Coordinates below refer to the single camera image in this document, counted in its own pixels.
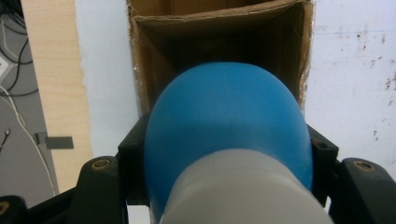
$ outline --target white cylinder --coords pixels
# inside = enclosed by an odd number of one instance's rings
[[[312,194],[279,161],[225,149],[177,178],[161,224],[332,223]]]

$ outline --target brown cardboard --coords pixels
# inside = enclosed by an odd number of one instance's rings
[[[177,75],[207,62],[258,65],[304,102],[313,5],[303,0],[130,0],[140,112]]]

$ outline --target black cable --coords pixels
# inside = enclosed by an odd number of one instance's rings
[[[12,29],[11,27],[7,26],[6,24],[3,24],[3,25],[4,25],[8,30],[14,32],[15,34],[18,34],[18,35],[27,35],[27,33],[23,33],[23,32],[21,32],[21,31],[14,30],[14,29]]]
[[[17,84],[18,79],[20,78],[20,67],[21,67],[21,56],[23,54],[23,51],[26,48],[27,43],[29,42],[29,39],[26,39],[26,42],[24,43],[21,52],[20,52],[20,57],[18,59],[18,65],[17,65],[17,75],[15,76],[14,82],[12,83],[12,85],[10,87],[8,87],[7,91],[11,91],[14,86]]]
[[[21,94],[10,94],[10,95],[5,95],[5,94],[1,94],[0,95],[0,97],[8,97],[8,96],[11,96],[11,97],[21,97],[21,96],[27,96],[27,95],[32,95],[32,94],[35,94],[36,92],[38,92],[38,89],[36,89],[36,90],[34,90],[34,91],[29,91],[29,92],[26,92],[26,93],[21,93]]]
[[[33,60],[32,60],[32,61],[30,61],[30,62],[21,63],[21,60],[19,60],[19,59],[18,59],[17,62],[14,61],[14,60],[11,59],[8,55],[6,55],[6,53],[5,53],[5,52],[3,51],[3,49],[1,48],[1,45],[0,45],[0,52],[1,52],[9,61],[11,61],[12,63],[18,63],[18,64],[26,65],[26,64],[29,64],[29,63],[32,63],[32,62],[33,62]]]
[[[1,149],[3,149],[3,145],[6,143],[6,141],[7,141],[7,139],[8,139],[8,136],[9,136],[9,133],[11,132],[11,130],[10,129],[8,129],[8,130],[6,130],[5,132],[4,132],[4,139],[3,139],[3,142],[1,143],[1,145],[0,145],[0,152],[1,152]]]

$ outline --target wire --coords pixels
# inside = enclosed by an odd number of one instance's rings
[[[34,90],[34,91],[29,91],[26,93],[21,93],[21,94],[10,94],[9,96],[12,97],[22,97],[22,96],[27,96],[27,95],[32,95],[35,94],[36,92],[38,92],[38,89]]]
[[[6,55],[6,53],[3,51],[3,49],[1,48],[1,45],[0,45],[0,52],[1,52],[9,61],[11,61],[12,63],[18,63],[18,64],[25,65],[25,64],[29,64],[29,63],[32,63],[32,62],[33,62],[33,60],[31,60],[31,61],[29,61],[29,62],[26,62],[26,63],[21,62],[21,55],[20,55],[20,58],[18,58],[18,61],[15,61],[15,60],[11,59],[11,58],[10,58],[8,55]]]
[[[0,153],[1,153],[1,149],[3,149],[4,143],[7,141],[7,138],[8,138],[8,136],[9,136],[9,133],[10,133],[10,129],[8,129],[8,130],[6,130],[6,131],[4,132],[4,139],[3,139],[3,142],[2,142],[1,145],[0,145]]]
[[[10,87],[8,87],[7,91],[11,91],[14,88],[14,86],[17,84],[18,79],[20,78],[21,56],[22,56],[23,51],[26,48],[26,45],[27,45],[28,42],[29,42],[29,39],[26,39],[26,42],[24,43],[24,45],[23,45],[23,47],[21,49],[20,58],[18,59],[18,65],[17,65],[17,75],[15,76],[15,79],[14,79],[14,82],[12,83],[12,85]]]
[[[8,100],[11,102],[12,109],[13,109],[14,112],[15,112],[15,116],[17,117],[18,123],[21,125],[21,128],[25,131],[26,135],[29,137],[29,139],[32,141],[33,145],[35,146],[35,149],[36,149],[38,155],[40,156],[40,159],[41,159],[41,161],[43,162],[44,167],[45,167],[45,169],[46,169],[47,176],[48,176],[48,178],[49,178],[49,183],[50,183],[50,185],[51,185],[51,187],[52,187],[53,196],[56,196],[55,187],[54,187],[54,185],[53,185],[52,177],[50,176],[50,169],[49,169],[48,165],[46,164],[46,162],[44,161],[43,154],[41,153],[41,151],[40,151],[40,149],[38,148],[38,146],[35,144],[35,140],[33,139],[32,135],[27,131],[24,122],[21,121],[21,115],[19,114],[18,109],[17,109],[17,107],[15,106],[14,101],[12,100],[12,97],[9,96],[8,91],[7,91],[4,87],[2,87],[1,85],[0,85],[0,89],[2,89],[2,90],[6,93],[6,95],[8,96]]]
[[[4,21],[1,21],[1,25],[3,27],[3,40],[4,40],[4,47],[6,48],[6,50],[12,55],[14,56],[14,58],[18,59],[18,56],[14,54],[14,52],[12,52],[8,47],[7,47],[7,35],[6,35],[6,28],[4,27]]]
[[[17,30],[14,30],[14,29],[12,29],[11,27],[9,27],[8,25],[6,25],[6,24],[4,24],[4,26],[8,29],[8,30],[10,30],[10,31],[12,31],[12,32],[14,32],[15,34],[18,34],[18,35],[27,35],[27,33],[24,33],[24,32],[21,32],[21,31],[17,31]]]

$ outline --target metal bolt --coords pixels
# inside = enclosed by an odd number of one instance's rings
[[[9,202],[0,202],[0,216],[3,215],[9,208]]]
[[[365,161],[353,161],[353,164],[364,172],[375,172],[375,167]]]
[[[110,164],[110,160],[98,160],[92,164],[93,170],[102,170],[106,169],[106,167]]]

